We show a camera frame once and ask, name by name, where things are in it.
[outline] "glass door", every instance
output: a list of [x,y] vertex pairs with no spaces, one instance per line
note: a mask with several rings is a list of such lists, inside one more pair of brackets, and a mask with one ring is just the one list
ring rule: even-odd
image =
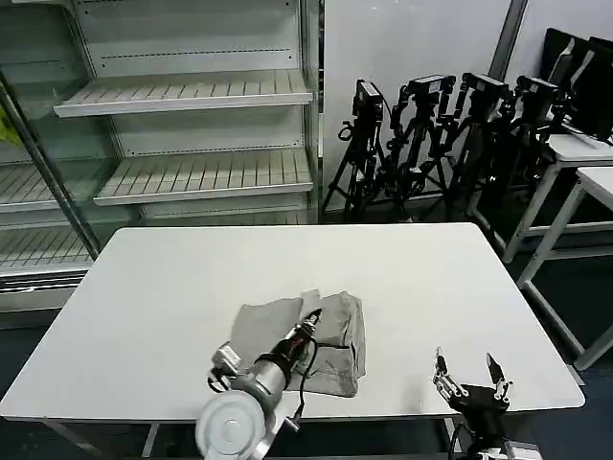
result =
[[83,272],[104,241],[89,224],[129,219],[92,210],[116,161],[103,128],[53,111],[86,80],[64,8],[0,1],[0,78],[0,279]]

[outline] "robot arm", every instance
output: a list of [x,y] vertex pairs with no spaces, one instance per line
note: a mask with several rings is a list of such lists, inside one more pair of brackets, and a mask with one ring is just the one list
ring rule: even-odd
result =
[[[241,358],[229,342],[215,352],[208,382],[217,394],[205,405],[195,428],[202,456],[210,460],[261,460],[282,424],[298,430],[304,379],[317,353],[313,334],[320,315],[321,310],[310,313],[244,373],[239,370]],[[292,418],[285,417],[279,402],[291,382],[292,369],[311,342],[315,351],[303,376],[301,404]]]
[[511,403],[509,396],[513,382],[505,379],[502,367],[490,354],[487,362],[494,387],[461,384],[449,375],[441,348],[437,350],[433,382],[449,407],[466,418],[467,431],[472,438],[465,459],[542,460],[536,446],[517,443],[507,438],[502,417]]

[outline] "yellow object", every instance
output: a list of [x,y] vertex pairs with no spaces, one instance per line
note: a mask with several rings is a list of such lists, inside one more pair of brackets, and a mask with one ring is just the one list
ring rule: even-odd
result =
[[0,107],[0,141],[9,141],[16,146],[21,145],[21,139],[2,107]]

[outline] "metal frame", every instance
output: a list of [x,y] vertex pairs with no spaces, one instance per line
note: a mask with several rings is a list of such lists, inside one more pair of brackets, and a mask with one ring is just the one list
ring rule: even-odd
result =
[[[538,188],[536,189],[536,192],[534,193],[533,198],[528,205],[528,208],[522,216],[522,219],[517,224],[517,227],[515,228],[515,231],[513,232],[513,235],[509,242],[505,242],[504,239],[492,229],[486,217],[483,216],[483,214],[481,214],[481,212],[479,212],[479,210],[477,209],[479,199],[481,197],[481,192],[476,192],[472,195],[466,213],[470,217],[475,218],[475,220],[477,220],[477,222],[481,225],[482,228],[491,233],[491,235],[494,237],[493,243],[495,245],[496,250],[502,254],[502,262],[508,264],[512,262],[524,238],[545,235],[552,228],[551,225],[532,227],[532,224],[534,222],[534,219],[536,219],[540,208],[543,206],[545,199],[554,187],[556,179],[561,170],[565,168],[578,168],[587,166],[613,166],[613,161],[556,161],[547,169],[543,178],[540,181],[540,184],[538,184]],[[564,226],[563,230],[565,234],[613,230],[613,221],[569,223]],[[556,251],[557,259],[575,259],[576,257],[581,256],[573,255],[573,252],[571,251]]]
[[554,223],[551,228],[545,234],[543,241],[540,243],[530,262],[524,268],[524,271],[517,280],[517,287],[527,291],[527,293],[533,298],[534,303],[538,305],[552,321],[554,325],[561,333],[562,337],[566,340],[567,344],[573,349],[573,351],[579,356],[575,362],[575,367],[583,371],[590,367],[599,357],[601,357],[607,350],[613,347],[613,325],[594,342],[587,350],[581,345],[580,341],[570,331],[568,326],[564,323],[562,318],[554,311],[552,306],[543,297],[540,291],[532,282],[532,278],[543,265],[545,261],[569,259],[579,257],[597,257],[613,254],[613,246],[605,246],[599,248],[581,248],[581,249],[559,249],[553,251],[559,237],[562,235],[564,228],[568,225],[573,214],[577,211],[581,201],[586,194],[598,199],[602,204],[601,196],[592,190],[592,187],[585,186],[580,180],[571,191],[571,193],[564,201],[562,208],[557,213]]
[[19,134],[24,147],[28,154],[32,157],[34,165],[39,170],[47,187],[51,190],[53,197],[56,199],[59,208],[62,210],[72,227],[77,232],[79,238],[87,248],[92,259],[96,260],[100,255],[100,242],[96,234],[91,229],[87,221],[83,218],[79,208],[72,201],[68,191],[64,185],[57,180],[59,174],[56,167],[45,153],[40,142],[36,139],[34,133],[30,130],[28,123],[11,94],[9,86],[0,71],[0,104],[4,107],[11,124]]
[[524,17],[524,11],[528,6],[528,0],[511,0],[505,24],[498,39],[498,45],[491,59],[488,76],[502,81],[507,75],[507,69],[511,62],[511,55],[515,47],[515,41],[519,35],[519,29]]

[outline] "white wall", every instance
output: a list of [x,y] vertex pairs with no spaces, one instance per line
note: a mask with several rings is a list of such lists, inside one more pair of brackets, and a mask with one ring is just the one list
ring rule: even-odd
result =
[[528,6],[511,55],[506,82],[515,83],[520,75],[535,76],[547,29],[568,34],[613,40],[613,2],[611,0],[528,0]]
[[[486,73],[509,3],[509,0],[326,3],[325,192],[347,147],[336,134],[343,120],[352,119],[355,81],[375,82],[393,105],[400,86],[409,80],[432,74],[460,77],[464,72]],[[413,112],[408,109],[405,112],[406,123]],[[385,125],[383,146],[391,137],[387,115]],[[340,204],[338,198],[337,195],[330,208]]]

